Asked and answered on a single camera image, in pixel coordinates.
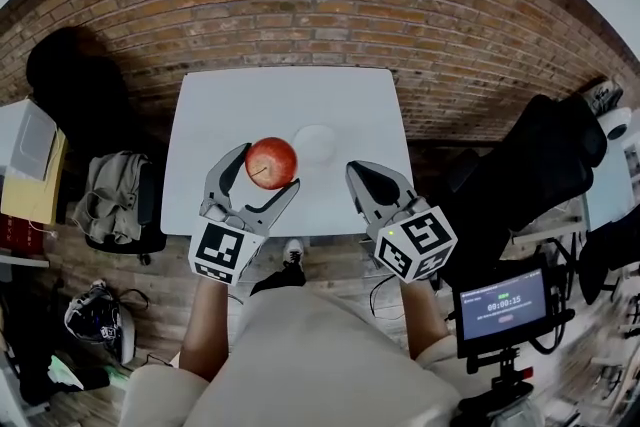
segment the digital timer display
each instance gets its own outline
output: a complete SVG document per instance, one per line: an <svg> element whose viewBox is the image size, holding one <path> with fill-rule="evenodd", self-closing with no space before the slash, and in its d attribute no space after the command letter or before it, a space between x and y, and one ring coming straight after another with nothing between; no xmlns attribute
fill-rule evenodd
<svg viewBox="0 0 640 427"><path fill-rule="evenodd" d="M546 316L542 271L535 270L460 294L465 340L488 336Z"/></svg>

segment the red apple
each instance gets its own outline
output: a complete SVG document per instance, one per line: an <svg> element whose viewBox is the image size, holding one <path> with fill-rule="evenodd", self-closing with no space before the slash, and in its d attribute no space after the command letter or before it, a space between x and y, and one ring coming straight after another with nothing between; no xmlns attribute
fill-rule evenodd
<svg viewBox="0 0 640 427"><path fill-rule="evenodd" d="M274 190L293 180L298 159L287 141L267 137L249 148L244 165L253 183L263 189Z"/></svg>

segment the black and white shoe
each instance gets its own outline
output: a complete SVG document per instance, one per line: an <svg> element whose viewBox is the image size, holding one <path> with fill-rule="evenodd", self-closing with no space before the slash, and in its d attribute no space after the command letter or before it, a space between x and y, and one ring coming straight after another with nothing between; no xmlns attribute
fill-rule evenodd
<svg viewBox="0 0 640 427"><path fill-rule="evenodd" d="M298 264L302 269L302 258L304 257L304 246L300 239L289 239L282 253L282 263L285 267L291 264Z"/></svg>

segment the sneaker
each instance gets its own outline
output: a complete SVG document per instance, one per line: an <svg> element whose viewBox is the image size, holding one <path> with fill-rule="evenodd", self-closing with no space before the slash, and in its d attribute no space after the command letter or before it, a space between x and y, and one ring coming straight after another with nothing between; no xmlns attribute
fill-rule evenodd
<svg viewBox="0 0 640 427"><path fill-rule="evenodd" d="M291 264L298 264L302 269L302 257L304 256L304 246L300 239L289 239L284 247L282 263L285 267Z"/></svg>

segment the beige t-shirt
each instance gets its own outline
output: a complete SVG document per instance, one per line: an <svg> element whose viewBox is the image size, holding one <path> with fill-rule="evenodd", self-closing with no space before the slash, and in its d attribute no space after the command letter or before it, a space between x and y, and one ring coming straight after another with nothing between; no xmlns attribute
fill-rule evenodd
<svg viewBox="0 0 640 427"><path fill-rule="evenodd" d="M370 321L305 288L247 300L234 350L213 382L157 365L136 370L122 427L448 426L467 375L449 336L412 361Z"/></svg>

